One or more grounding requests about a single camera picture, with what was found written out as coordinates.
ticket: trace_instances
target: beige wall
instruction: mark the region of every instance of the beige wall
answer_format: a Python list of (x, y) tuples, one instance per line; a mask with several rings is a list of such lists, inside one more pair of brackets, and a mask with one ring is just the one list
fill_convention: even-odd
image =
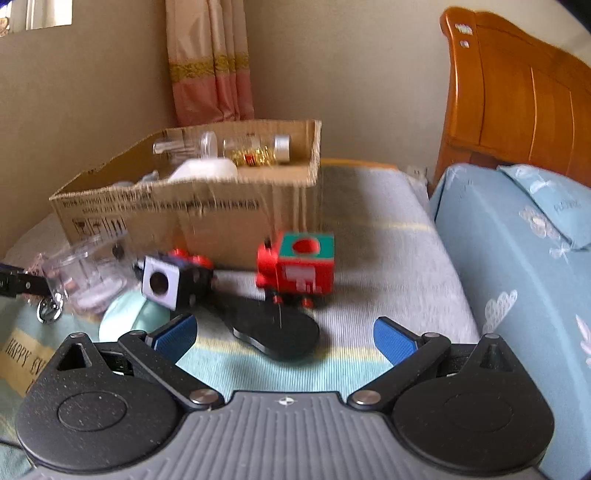
[(591, 35), (556, 0), (245, 0), (255, 113), (319, 118), (324, 156), (437, 161), (449, 80), (439, 16), (493, 11), (591, 64)]
[(79, 171), (175, 125), (165, 29), (164, 0), (74, 0), (0, 38), (0, 258)]

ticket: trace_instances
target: gold curtain trim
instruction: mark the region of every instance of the gold curtain trim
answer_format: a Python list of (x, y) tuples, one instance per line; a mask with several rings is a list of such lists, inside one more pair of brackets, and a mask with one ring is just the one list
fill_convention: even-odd
[(217, 55), (189, 63), (171, 63), (170, 78), (173, 82), (184, 79), (213, 77), (216, 73), (236, 73), (248, 70), (248, 53), (238, 52), (234, 56)]

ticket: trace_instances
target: clear plastic container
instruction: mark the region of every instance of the clear plastic container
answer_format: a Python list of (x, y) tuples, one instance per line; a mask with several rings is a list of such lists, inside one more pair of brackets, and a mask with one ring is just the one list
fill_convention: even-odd
[(223, 156), (237, 167), (266, 167), (290, 161), (289, 135), (244, 135), (223, 141)]
[(194, 158), (216, 158), (217, 137), (214, 132), (205, 132), (200, 137), (155, 142), (152, 151), (154, 155), (167, 153), (175, 165)]
[(56, 303), (71, 304), (78, 313), (102, 313), (138, 282), (132, 269), (136, 256), (126, 237), (100, 235), (45, 260), (41, 268)]
[[(223, 156), (237, 167), (265, 167), (290, 161), (289, 135), (243, 135), (224, 138)], [(205, 132), (199, 137), (168, 140), (154, 143), (155, 155), (167, 153), (175, 165), (196, 158), (217, 157), (217, 137)]]

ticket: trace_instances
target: glass bottle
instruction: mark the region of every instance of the glass bottle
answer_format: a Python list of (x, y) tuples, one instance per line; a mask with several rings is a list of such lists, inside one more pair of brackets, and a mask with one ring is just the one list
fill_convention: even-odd
[(223, 141), (223, 156), (237, 167), (264, 167), (289, 163), (289, 135), (244, 135)]

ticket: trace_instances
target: blue gripper pad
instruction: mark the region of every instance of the blue gripper pad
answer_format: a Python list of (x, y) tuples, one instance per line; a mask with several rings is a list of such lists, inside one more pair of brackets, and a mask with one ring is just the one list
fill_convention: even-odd
[(387, 317), (380, 317), (374, 323), (374, 344), (393, 365), (417, 351), (419, 338)]
[(197, 320), (193, 315), (182, 315), (150, 333), (148, 342), (156, 352), (176, 363), (197, 340)]

